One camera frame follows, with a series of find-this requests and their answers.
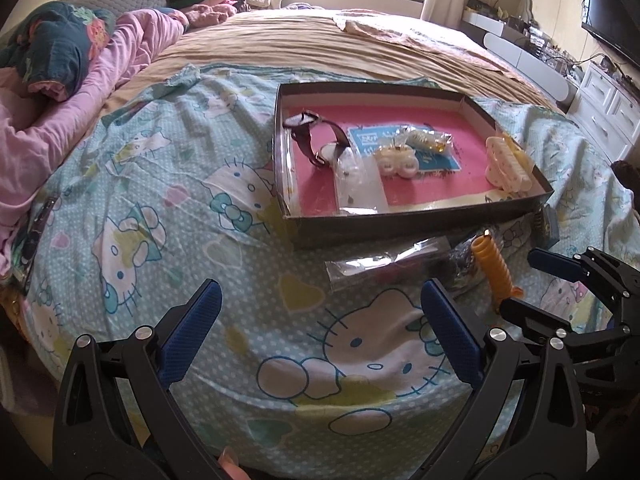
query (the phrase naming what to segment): television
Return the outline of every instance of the television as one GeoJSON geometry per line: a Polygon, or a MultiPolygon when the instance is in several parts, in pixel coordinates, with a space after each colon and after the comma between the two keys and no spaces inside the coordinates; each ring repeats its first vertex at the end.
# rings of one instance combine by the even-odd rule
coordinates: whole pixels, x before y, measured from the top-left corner
{"type": "Polygon", "coordinates": [[[584,0],[582,28],[640,70],[640,28],[620,0],[584,0]]]}

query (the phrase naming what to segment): watch face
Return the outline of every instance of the watch face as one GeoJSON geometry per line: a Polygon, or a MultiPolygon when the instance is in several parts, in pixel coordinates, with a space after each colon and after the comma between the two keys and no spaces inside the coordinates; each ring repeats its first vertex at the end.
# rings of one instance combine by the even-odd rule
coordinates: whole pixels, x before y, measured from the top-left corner
{"type": "Polygon", "coordinates": [[[283,123],[285,128],[299,128],[300,126],[305,126],[309,124],[310,126],[319,120],[319,116],[315,113],[304,111],[301,114],[294,115],[293,117],[289,117],[284,119],[283,123]]]}

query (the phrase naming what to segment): orange tube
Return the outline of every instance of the orange tube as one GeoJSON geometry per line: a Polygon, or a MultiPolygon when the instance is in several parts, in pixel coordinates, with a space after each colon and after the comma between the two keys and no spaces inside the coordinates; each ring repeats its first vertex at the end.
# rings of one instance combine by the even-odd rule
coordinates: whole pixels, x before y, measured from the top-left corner
{"type": "Polygon", "coordinates": [[[524,290],[519,286],[513,286],[509,268],[488,230],[471,243],[471,252],[489,281],[496,314],[500,314],[502,300],[511,296],[520,300],[524,298],[524,290]]]}

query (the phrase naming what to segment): pink blanket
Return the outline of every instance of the pink blanket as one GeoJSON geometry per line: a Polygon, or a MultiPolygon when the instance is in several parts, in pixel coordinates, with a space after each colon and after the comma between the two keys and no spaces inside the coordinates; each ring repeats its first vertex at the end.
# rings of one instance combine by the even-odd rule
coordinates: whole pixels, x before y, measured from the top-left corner
{"type": "Polygon", "coordinates": [[[0,277],[10,270],[20,218],[94,120],[102,104],[183,34],[183,14],[143,9],[119,17],[108,46],[71,99],[47,105],[0,69],[0,277]]]}

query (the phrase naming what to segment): blue card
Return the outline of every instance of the blue card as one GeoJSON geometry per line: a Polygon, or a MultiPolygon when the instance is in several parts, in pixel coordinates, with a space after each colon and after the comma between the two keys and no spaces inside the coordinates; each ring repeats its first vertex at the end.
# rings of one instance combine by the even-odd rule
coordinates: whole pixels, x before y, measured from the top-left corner
{"type": "MultiPolygon", "coordinates": [[[[396,126],[364,126],[349,128],[348,133],[362,155],[373,155],[380,146],[392,143],[398,130],[396,126]]],[[[431,153],[415,150],[415,156],[420,163],[418,171],[460,171],[460,164],[450,153],[431,153]]]]}

